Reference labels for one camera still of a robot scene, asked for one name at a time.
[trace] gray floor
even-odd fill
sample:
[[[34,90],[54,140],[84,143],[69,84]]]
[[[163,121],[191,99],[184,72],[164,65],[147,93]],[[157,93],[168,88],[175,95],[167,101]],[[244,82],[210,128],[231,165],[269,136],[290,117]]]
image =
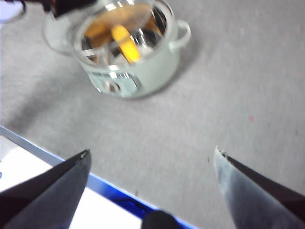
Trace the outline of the gray floor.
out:
[[[153,96],[99,94],[41,38],[29,5],[1,29],[1,124],[202,228],[234,228],[214,147],[305,194],[305,1],[170,0],[193,38],[173,82]]]

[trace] white surface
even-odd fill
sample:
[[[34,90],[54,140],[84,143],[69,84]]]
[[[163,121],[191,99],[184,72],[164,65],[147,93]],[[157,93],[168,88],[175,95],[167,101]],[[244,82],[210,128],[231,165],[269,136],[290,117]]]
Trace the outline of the white surface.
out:
[[[0,191],[35,177],[52,166],[0,136]],[[70,229],[139,229],[141,220],[89,188],[81,197]]]

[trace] yellow object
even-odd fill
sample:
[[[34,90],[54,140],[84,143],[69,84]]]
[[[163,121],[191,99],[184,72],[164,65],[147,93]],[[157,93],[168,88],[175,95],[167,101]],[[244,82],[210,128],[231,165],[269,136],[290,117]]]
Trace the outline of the yellow object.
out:
[[[129,63],[136,62],[141,57],[136,44],[130,38],[130,34],[124,26],[114,26],[111,29],[111,34],[114,40],[119,44],[122,54]]]

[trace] blue strip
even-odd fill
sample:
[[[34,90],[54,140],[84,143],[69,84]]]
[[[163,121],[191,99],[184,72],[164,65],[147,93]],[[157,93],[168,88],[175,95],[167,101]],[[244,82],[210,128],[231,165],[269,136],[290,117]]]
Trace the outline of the blue strip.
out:
[[[21,146],[22,148],[26,149],[30,153],[34,154],[36,157],[50,164],[51,166],[55,166],[64,161],[64,159],[61,157],[47,152],[46,150],[34,145],[33,143],[13,133],[3,126],[0,126],[0,134]],[[87,187],[141,219],[147,213],[158,209],[157,207],[150,205],[135,196],[132,196],[130,193],[116,187],[112,183],[92,173],[89,174]],[[179,218],[176,219],[179,222],[181,229],[196,228]]]

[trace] black object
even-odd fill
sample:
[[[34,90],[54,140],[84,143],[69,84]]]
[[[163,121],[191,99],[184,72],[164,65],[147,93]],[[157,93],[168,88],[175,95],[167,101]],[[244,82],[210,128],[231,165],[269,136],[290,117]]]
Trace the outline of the black object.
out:
[[[91,154],[85,150],[1,192],[0,228],[68,229],[86,187],[90,167]]]
[[[45,12],[52,11],[55,18],[74,9],[85,7],[96,2],[96,0],[5,0],[7,2],[20,1],[23,4],[23,11],[26,11],[25,2],[40,3]]]
[[[220,190],[237,229],[305,229],[305,197],[222,154],[214,155]]]
[[[177,229],[178,223],[176,219],[164,212],[153,211],[148,213],[142,222],[141,229]]]
[[[96,0],[50,0],[54,17],[59,17],[71,10],[94,3]]]

